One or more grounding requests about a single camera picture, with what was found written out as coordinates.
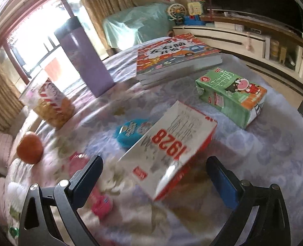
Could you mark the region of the teal covered furniture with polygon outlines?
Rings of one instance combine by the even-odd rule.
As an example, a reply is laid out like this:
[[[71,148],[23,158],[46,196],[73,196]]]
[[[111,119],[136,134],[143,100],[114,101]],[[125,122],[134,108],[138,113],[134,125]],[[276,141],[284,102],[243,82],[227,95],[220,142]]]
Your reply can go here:
[[[175,26],[165,3],[151,3],[125,9],[103,20],[103,30],[111,48],[126,50],[152,39],[166,37]]]

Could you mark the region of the blue glitter hairbrush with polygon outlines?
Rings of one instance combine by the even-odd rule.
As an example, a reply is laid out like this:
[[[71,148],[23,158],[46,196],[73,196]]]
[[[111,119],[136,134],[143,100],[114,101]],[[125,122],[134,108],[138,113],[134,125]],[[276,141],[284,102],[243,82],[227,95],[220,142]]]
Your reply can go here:
[[[133,119],[118,126],[114,138],[123,148],[132,147],[153,126],[148,119]]]

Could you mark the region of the pink striped sofa cushion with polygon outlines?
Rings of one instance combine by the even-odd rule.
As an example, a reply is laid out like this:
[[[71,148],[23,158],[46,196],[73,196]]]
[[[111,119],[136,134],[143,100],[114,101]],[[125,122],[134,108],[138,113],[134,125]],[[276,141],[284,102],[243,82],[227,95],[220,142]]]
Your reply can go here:
[[[8,168],[10,150],[12,149],[13,137],[0,132],[0,167]]]

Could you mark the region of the stack of children's books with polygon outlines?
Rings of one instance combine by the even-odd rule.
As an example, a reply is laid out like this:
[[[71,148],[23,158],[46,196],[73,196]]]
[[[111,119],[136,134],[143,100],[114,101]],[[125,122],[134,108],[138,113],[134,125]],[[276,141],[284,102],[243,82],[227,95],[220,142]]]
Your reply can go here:
[[[152,85],[222,63],[220,50],[191,33],[181,34],[138,50],[136,79]]]

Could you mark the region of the purple tumbler bottle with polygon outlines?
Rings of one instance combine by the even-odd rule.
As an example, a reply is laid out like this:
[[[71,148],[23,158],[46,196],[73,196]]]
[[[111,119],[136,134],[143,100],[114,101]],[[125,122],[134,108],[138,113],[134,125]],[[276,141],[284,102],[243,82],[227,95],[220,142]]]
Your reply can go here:
[[[85,33],[78,17],[71,17],[54,32],[63,51],[95,97],[114,86],[114,81]]]

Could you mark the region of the yellow toy telephone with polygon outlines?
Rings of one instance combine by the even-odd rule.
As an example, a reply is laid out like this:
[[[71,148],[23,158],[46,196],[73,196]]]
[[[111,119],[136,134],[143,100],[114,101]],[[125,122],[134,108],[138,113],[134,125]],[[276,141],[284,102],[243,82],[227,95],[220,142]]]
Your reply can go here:
[[[200,2],[189,2],[188,12],[190,16],[200,16],[203,14],[203,5]]]

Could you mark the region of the toy ferris wheel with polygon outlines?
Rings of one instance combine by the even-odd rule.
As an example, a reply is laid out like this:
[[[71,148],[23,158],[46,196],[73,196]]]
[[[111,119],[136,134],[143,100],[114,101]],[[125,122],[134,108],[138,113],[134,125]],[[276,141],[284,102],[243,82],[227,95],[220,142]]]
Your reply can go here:
[[[170,21],[174,21],[176,24],[182,24],[187,10],[180,3],[173,3],[167,8],[167,13]]]

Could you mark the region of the white fluffy ball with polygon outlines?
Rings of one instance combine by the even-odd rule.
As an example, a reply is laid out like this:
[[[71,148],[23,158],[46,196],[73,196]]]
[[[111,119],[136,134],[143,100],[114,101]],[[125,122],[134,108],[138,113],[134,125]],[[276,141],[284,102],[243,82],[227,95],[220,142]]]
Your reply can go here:
[[[11,207],[21,212],[27,195],[27,189],[19,183],[10,182],[8,184],[7,194]]]

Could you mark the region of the blue toy vehicle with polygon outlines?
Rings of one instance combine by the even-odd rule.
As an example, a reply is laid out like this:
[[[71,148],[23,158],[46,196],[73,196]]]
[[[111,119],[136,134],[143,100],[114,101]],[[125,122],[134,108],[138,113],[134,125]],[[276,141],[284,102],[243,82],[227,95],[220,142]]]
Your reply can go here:
[[[201,20],[199,15],[193,15],[193,16],[185,16],[184,24],[186,26],[204,26],[206,22]]]

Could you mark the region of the pink hairbrush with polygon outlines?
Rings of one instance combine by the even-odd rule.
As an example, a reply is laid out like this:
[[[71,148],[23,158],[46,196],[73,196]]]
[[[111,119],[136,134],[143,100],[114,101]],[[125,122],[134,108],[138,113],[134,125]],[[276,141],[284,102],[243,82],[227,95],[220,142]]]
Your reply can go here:
[[[97,180],[103,171],[100,156],[89,158],[84,153],[75,152],[69,157],[70,187],[68,193],[74,209],[89,203],[92,212],[103,219],[113,208],[113,202],[106,194],[101,194]]]

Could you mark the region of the orange fruit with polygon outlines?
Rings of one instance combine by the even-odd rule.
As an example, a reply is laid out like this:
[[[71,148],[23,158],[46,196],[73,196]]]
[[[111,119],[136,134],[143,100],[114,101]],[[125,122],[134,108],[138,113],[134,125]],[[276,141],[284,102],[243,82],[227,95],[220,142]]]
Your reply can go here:
[[[17,146],[17,156],[27,164],[40,162],[44,147],[41,139],[33,132],[27,132]]]

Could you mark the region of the green milk carton box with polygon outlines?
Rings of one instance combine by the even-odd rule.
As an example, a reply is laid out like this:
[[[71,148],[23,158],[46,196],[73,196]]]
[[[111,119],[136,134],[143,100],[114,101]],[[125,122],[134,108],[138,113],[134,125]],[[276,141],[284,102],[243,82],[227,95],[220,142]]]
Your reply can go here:
[[[195,81],[199,98],[245,129],[261,112],[267,90],[222,68],[209,70]]]

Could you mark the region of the clear snack jar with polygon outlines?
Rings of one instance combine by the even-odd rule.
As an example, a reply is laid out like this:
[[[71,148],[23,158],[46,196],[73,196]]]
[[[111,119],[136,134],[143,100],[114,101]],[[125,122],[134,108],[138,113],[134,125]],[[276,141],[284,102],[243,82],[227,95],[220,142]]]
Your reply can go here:
[[[74,116],[74,104],[44,70],[29,82],[19,100],[55,129],[61,129]]]

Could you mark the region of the white TV cabinet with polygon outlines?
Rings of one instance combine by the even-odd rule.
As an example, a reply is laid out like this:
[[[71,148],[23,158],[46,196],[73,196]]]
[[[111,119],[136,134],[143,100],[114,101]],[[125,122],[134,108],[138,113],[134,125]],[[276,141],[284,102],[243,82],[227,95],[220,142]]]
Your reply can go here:
[[[212,47],[272,70],[303,88],[303,44],[291,36],[239,31],[222,22],[175,26],[173,31],[175,35],[191,33]]]

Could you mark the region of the red white 1928 box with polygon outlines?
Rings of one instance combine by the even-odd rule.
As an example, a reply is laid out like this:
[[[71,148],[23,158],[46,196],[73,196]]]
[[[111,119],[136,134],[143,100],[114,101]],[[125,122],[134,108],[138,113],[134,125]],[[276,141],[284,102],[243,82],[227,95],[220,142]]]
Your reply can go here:
[[[160,200],[211,142],[217,121],[176,101],[119,160],[151,200]]]

